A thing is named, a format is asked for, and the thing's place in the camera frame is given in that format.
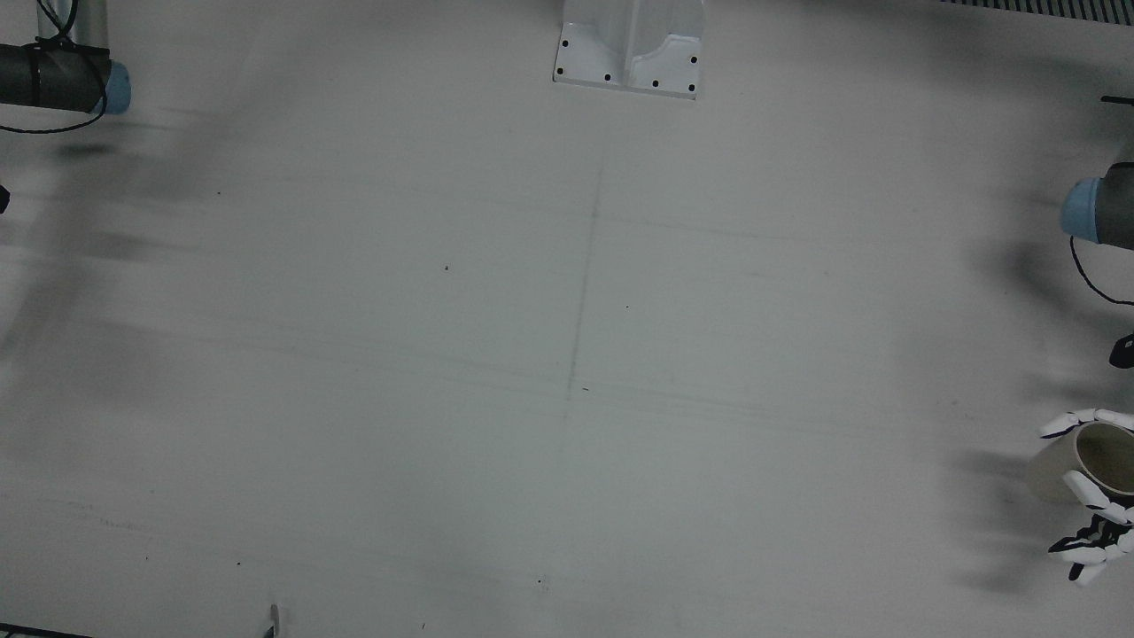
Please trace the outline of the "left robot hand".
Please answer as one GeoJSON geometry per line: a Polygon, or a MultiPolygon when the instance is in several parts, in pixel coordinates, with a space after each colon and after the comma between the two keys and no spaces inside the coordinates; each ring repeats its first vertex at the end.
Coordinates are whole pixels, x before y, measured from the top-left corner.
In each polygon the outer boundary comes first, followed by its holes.
{"type": "Polygon", "coordinates": [[[1081,408],[1038,428],[1060,463],[1053,480],[1091,513],[1090,521],[1046,550],[1068,563],[1067,578],[1085,586],[1131,555],[1131,415],[1081,408]]]}

